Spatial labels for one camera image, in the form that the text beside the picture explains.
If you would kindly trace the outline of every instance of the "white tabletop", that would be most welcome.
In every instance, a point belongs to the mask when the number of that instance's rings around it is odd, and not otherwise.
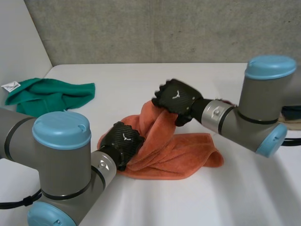
[[[91,123],[91,148],[113,123],[139,114],[166,79],[178,78],[205,98],[238,103],[245,64],[61,65],[46,76],[74,84],[94,82],[95,99],[74,111]],[[210,132],[195,120],[177,133]],[[301,152],[281,148],[266,159],[210,132],[225,163],[179,181],[116,176],[81,226],[294,226],[301,222]],[[299,132],[290,134],[300,136]],[[39,185],[35,170],[0,161],[0,201],[24,198]],[[28,208],[0,210],[4,226],[26,225]]]

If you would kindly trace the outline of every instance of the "blue end cap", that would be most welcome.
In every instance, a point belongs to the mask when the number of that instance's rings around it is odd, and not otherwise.
[[[257,154],[267,158],[271,157],[282,145],[287,134],[287,128],[283,124],[277,125],[273,131],[264,139],[256,150]]]
[[[40,116],[32,134],[42,145],[58,150],[77,149],[91,140],[89,120],[75,112],[50,112]]]
[[[297,63],[288,56],[263,55],[249,61],[245,76],[254,80],[270,80],[288,76],[297,69]]]
[[[75,222],[57,207],[35,202],[27,214],[29,226],[76,226]]]

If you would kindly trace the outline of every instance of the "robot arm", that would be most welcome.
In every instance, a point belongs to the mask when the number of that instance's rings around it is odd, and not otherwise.
[[[36,119],[0,108],[0,115],[0,158],[39,172],[42,197],[28,212],[29,226],[78,226],[144,142],[118,122],[91,153],[89,121],[81,114],[53,112]]]
[[[204,99],[188,85],[171,80],[156,92],[153,104],[179,115],[182,125],[195,118],[204,127],[263,155],[272,156],[287,129],[278,123],[282,106],[300,105],[301,77],[286,56],[259,56],[249,61],[238,106]]]

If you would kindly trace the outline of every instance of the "green cloth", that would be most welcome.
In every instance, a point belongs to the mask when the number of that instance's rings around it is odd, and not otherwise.
[[[5,105],[17,112],[39,117],[48,112],[79,108],[95,96],[95,84],[73,85],[55,79],[28,79],[9,93]]]

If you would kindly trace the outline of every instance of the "orange microfiber cloth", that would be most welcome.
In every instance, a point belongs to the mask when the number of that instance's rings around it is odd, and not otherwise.
[[[126,170],[118,173],[135,179],[178,180],[191,176],[202,166],[222,166],[223,157],[210,134],[174,135],[176,117],[149,101],[140,115],[124,118],[125,125],[131,125],[146,139]],[[98,141],[98,149],[103,137]]]

